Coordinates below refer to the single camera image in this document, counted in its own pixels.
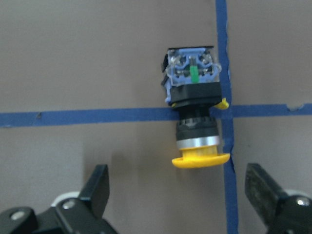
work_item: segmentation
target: blue painter's tape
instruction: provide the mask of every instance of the blue painter's tape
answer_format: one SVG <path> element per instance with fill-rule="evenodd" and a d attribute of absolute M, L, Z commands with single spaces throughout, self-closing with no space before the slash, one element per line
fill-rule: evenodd
<path fill-rule="evenodd" d="M 273 105 L 236 105 L 233 106 L 233 117 L 274 117 L 312 115 L 312 103 L 296 109 L 289 109 L 286 104 Z"/>
<path fill-rule="evenodd" d="M 226 202 L 226 218 L 228 234 L 238 233 L 238 208 L 237 208 L 237 191 L 236 191 L 236 174 L 233 165 L 232 149 L 234 146 L 234 130 L 233 130 L 233 110 L 232 110 L 232 91 L 229 71 L 229 58 L 227 54 L 227 7 L 226 0 L 216 0 L 216 21 L 218 32 L 218 54 L 222 71 L 219 75 L 222 96 L 227 99 L 230 107 L 228 110 L 219 113 L 222 120 L 222 137 L 224 140 L 224 153 L 230 153 L 229 162 L 224 165 L 224 186 L 225 186 L 225 202 Z"/>
<path fill-rule="evenodd" d="M 289 110 L 286 104 L 234 105 L 231 109 L 222 111 L 212 108 L 210 113 L 213 117 L 222 120 L 244 117 L 304 116 L 312 115 L 312 103 L 305 104 L 297 110 Z M 178 119 L 178 113 L 169 107 L 17 112 L 0 113 L 0 127 L 39 127 L 88 123 L 170 121 Z M 226 136 L 226 133 L 232 131 L 232 128 L 225 130 L 225 127 L 230 126 L 223 126 L 223 137 Z"/>
<path fill-rule="evenodd" d="M 170 108 L 99 109 L 0 114 L 0 127 L 177 120 Z"/>

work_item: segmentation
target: gray wall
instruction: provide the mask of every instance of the gray wall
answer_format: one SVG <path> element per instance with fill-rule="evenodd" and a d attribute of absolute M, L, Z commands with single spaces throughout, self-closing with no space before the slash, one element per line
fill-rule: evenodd
<path fill-rule="evenodd" d="M 228 34 L 234 104 L 312 102 L 312 4 L 309 0 L 229 0 Z M 312 194 L 312 119 L 234 120 L 239 230 L 265 227 L 244 195 L 248 162 L 260 163 L 282 187 Z"/>
<path fill-rule="evenodd" d="M 216 44 L 215 3 L 0 1 L 0 111 L 165 107 L 171 46 Z M 44 211 L 107 163 L 120 233 L 226 232 L 222 167 L 178 170 L 174 122 L 0 129 L 0 211 Z"/>
<path fill-rule="evenodd" d="M 312 102 L 310 1 L 228 1 L 234 104 Z M 216 44 L 213 0 L 0 1 L 0 112 L 165 107 L 167 47 Z M 241 234 L 265 227 L 248 162 L 312 193 L 310 117 L 234 120 Z M 226 233 L 222 167 L 178 170 L 174 122 L 0 129 L 0 211 L 42 212 L 109 164 L 105 217 L 121 233 Z"/>

